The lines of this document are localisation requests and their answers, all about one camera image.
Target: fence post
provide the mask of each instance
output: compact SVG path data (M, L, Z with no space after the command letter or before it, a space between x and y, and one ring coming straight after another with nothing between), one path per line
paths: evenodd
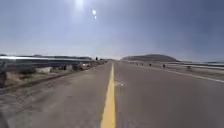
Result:
M3 88L5 86L5 81L7 79L6 68L7 64L5 61L0 63L0 88Z

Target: guardrail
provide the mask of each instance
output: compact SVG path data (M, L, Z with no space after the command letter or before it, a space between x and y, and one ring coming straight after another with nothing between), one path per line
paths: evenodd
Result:
M76 66L80 63L105 63L105 60L67 59L67 58L41 58L0 56L0 72L24 70L27 68Z
M155 66L161 68L184 69L187 71L209 72L224 74L224 64L186 63L186 62L150 62L150 61L125 61L137 65Z
M4 87L7 72L29 73L45 67L66 70L67 66L72 66L73 70L85 70L106 62L107 60L0 56L0 88Z

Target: yellow center line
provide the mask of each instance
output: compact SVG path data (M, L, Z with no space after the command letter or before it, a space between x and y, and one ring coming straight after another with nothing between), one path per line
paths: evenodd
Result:
M116 128L114 100L114 64L110 72L110 80L107 89L106 102L100 128Z

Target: mountain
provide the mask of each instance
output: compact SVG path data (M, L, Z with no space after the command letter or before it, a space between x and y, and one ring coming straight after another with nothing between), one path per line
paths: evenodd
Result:
M132 61L160 61L160 62L178 62L177 59L160 54L149 54L140 56L128 56L122 58L122 60L132 60Z

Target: road lane marking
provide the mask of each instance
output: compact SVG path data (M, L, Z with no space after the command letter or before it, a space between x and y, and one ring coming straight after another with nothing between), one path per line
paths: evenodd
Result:
M106 94L103 116L100 128L116 128L115 122L115 99L114 99L114 64L110 72L110 80Z
M138 66L138 67L144 67L144 68L147 68L147 69L160 70L160 71L175 73L175 74L179 74L179 75L191 76L191 77L195 77L195 78L199 78L199 79L204 79L204 80L210 80L210 81L224 83L224 80L219 80L219 79L214 79L214 78L209 78L209 77L203 77L203 76L198 76L198 75L193 75L193 74L187 74L187 73L181 73L181 72L176 72L176 71L164 70L164 69L159 69L159 68L154 68L154 67L145 67L145 66Z

